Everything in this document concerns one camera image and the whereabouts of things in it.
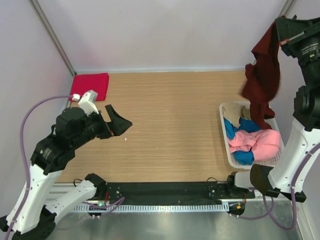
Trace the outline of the dark red t-shirt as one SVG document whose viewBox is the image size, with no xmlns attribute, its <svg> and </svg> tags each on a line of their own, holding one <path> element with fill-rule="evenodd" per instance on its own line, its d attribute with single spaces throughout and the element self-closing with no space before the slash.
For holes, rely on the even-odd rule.
<svg viewBox="0 0 320 240">
<path fill-rule="evenodd" d="M 275 98 L 280 86 L 279 42 L 276 23 L 273 22 L 251 53 L 255 64 L 245 66 L 246 83 L 241 96 L 250 101 L 250 117 L 263 130 L 271 126 L 265 122 L 275 117 L 269 102 Z"/>
</svg>

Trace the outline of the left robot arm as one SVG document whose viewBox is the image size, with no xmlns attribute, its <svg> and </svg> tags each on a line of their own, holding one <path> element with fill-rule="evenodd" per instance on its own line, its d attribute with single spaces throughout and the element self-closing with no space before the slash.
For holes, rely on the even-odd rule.
<svg viewBox="0 0 320 240">
<path fill-rule="evenodd" d="M 107 183 L 90 173 L 79 185 L 62 197 L 47 202 L 47 196 L 75 151 L 99 138 L 109 139 L 125 133 L 133 123 L 120 116 L 112 107 L 105 109 L 110 118 L 106 122 L 100 111 L 85 113 L 80 107 L 68 107 L 57 116 L 51 133 L 35 147 L 27 172 L 25 192 L 21 193 L 10 214 L 1 217 L 0 229 L 14 240 L 45 240 L 57 223 L 74 207 L 90 200 L 101 200 Z"/>
</svg>

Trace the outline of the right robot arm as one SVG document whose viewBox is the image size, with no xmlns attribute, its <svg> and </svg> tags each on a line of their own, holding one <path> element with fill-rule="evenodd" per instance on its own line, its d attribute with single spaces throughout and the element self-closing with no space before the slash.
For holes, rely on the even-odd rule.
<svg viewBox="0 0 320 240">
<path fill-rule="evenodd" d="M 279 51 L 297 59 L 304 79 L 293 101 L 291 133 L 275 166 L 253 164 L 249 171 L 229 175 L 225 192 L 231 198 L 256 189 L 268 197 L 306 200 L 304 180 L 320 153 L 320 20 L 280 16 L 252 49 L 255 63 L 245 67 L 241 95 L 250 102 L 252 120 L 263 129 L 275 115 L 269 103 L 280 86 Z"/>
</svg>

